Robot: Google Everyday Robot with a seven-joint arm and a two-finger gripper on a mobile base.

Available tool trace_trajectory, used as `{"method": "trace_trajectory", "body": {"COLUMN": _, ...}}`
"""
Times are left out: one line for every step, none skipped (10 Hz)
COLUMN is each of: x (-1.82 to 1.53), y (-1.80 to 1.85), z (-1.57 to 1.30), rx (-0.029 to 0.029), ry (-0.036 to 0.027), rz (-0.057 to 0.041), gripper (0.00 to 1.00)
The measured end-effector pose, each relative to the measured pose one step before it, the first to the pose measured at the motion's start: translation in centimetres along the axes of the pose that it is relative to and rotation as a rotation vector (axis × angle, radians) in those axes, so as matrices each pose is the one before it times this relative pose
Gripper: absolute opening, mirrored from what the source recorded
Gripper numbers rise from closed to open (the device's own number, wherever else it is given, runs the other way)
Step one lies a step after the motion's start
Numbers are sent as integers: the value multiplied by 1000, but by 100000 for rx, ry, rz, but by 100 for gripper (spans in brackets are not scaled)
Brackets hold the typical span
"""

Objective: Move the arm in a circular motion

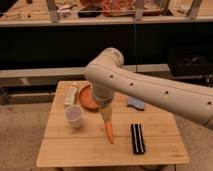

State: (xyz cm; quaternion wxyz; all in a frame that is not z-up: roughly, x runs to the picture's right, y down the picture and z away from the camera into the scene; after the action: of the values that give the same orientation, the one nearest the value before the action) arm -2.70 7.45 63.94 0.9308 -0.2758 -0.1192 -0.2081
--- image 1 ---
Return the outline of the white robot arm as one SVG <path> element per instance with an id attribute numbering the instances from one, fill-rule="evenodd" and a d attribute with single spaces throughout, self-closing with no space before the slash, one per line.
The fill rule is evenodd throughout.
<path id="1" fill-rule="evenodd" d="M 97 104 L 108 106 L 119 92 L 213 130 L 213 88 L 133 73 L 123 63 L 119 50 L 106 48 L 85 67 Z"/>

